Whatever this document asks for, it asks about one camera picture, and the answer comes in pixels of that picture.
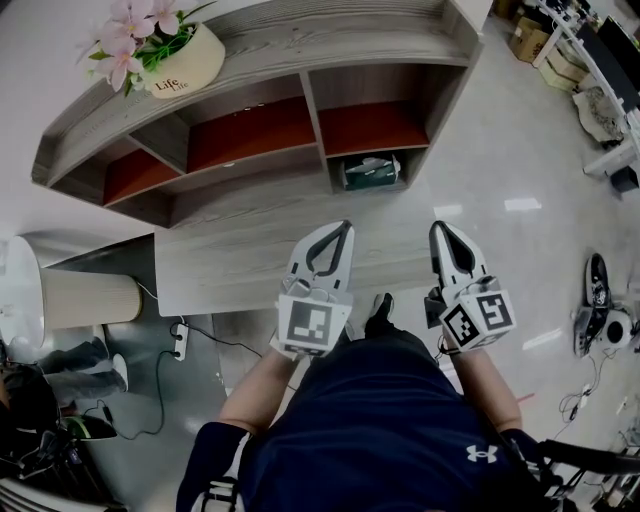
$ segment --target navy t-shirt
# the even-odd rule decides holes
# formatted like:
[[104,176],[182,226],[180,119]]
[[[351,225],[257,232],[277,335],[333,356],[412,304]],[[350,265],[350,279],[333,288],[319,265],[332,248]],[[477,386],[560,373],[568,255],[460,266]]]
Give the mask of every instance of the navy t-shirt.
[[[202,428],[178,512],[201,503],[210,482],[236,476],[229,469],[247,437]],[[541,496],[516,454],[535,445],[521,431],[498,435],[424,347],[361,340],[316,360],[285,414],[248,440],[236,489],[247,511],[524,510],[524,496]]]

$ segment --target flower pot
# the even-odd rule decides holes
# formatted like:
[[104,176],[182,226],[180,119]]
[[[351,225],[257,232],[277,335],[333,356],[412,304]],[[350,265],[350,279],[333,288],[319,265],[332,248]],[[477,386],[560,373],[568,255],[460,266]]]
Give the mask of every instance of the flower pot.
[[145,77],[156,98],[177,98],[209,85],[222,68],[225,48],[211,30],[198,24],[191,40],[177,53],[160,62]]

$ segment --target white floor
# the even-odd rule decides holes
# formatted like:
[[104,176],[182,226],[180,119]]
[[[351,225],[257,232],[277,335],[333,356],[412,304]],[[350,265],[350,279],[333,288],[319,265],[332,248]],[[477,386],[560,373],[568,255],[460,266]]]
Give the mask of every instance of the white floor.
[[[616,197],[608,182],[582,173],[598,149],[581,129],[570,96],[515,59],[507,30],[494,20],[485,26],[481,62],[428,159],[431,197],[425,201],[433,203],[437,217],[475,239],[490,271],[509,290],[518,328],[489,352],[523,398],[526,430],[543,440],[564,426],[561,398],[594,382],[592,362],[573,355],[571,312],[593,251],[605,257],[614,293],[625,291],[639,247],[640,192]],[[427,332],[422,306],[427,291],[395,294],[392,320],[435,349],[439,333]],[[357,299],[354,324],[364,320],[372,297]],[[274,311],[216,315],[214,321],[219,336],[260,350],[276,325]],[[220,346],[220,354],[231,389],[256,357],[239,347]],[[599,366],[603,354],[595,349],[593,355]],[[638,363],[629,349],[605,361],[597,392],[559,440],[619,446],[618,430],[637,412]],[[448,361],[442,364],[450,369]],[[627,408],[616,415],[625,397]]]

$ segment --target white table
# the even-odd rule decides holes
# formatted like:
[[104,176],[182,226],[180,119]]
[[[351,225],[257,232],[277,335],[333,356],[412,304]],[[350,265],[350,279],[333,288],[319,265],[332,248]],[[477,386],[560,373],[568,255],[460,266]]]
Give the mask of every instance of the white table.
[[551,34],[551,37],[542,50],[540,50],[536,59],[533,61],[533,66],[538,68],[542,65],[544,59],[549,55],[549,52],[551,52],[560,37],[564,34],[572,43],[573,48],[580,58],[589,68],[589,71],[598,86],[602,88],[605,95],[611,100],[611,103],[618,114],[618,118],[626,124],[626,126],[623,127],[623,131],[627,132],[625,141],[618,147],[612,149],[594,162],[585,166],[583,168],[584,173],[592,176],[602,176],[606,174],[608,170],[617,170],[625,165],[629,165],[636,159],[640,158],[640,122],[638,121],[638,110],[635,109],[628,114],[624,111],[622,107],[622,100],[618,98],[618,95],[613,90],[613,87],[611,87],[611,84],[609,84],[596,62],[585,49],[582,41],[574,34],[574,25],[567,23],[557,11],[548,7],[546,2],[543,0],[536,0],[536,4],[541,11],[551,17],[556,24],[556,29],[553,31],[553,34]]

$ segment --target red shelf panel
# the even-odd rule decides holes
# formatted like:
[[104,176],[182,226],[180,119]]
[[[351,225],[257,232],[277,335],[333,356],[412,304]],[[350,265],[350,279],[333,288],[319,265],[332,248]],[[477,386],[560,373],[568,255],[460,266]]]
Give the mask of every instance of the red shelf panel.
[[178,176],[179,173],[138,149],[109,164],[104,184],[104,205],[108,206]]
[[410,102],[322,110],[318,118],[328,157],[429,145],[424,120]]
[[191,128],[187,172],[316,142],[304,98],[291,98]]

